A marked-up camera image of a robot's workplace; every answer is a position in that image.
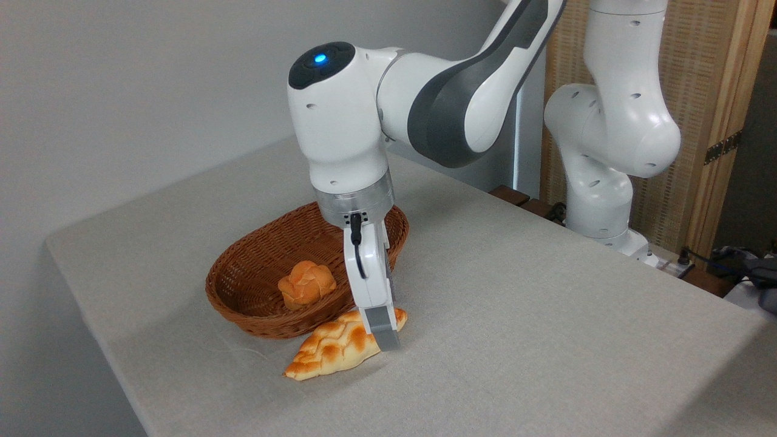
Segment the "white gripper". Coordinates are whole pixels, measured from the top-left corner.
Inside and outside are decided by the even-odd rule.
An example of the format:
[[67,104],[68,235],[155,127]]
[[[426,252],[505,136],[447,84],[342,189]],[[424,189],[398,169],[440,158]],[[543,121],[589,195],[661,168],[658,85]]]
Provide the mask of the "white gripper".
[[381,351],[400,348],[389,246],[385,222],[348,221],[344,228],[344,256],[353,301],[367,334],[375,338]]

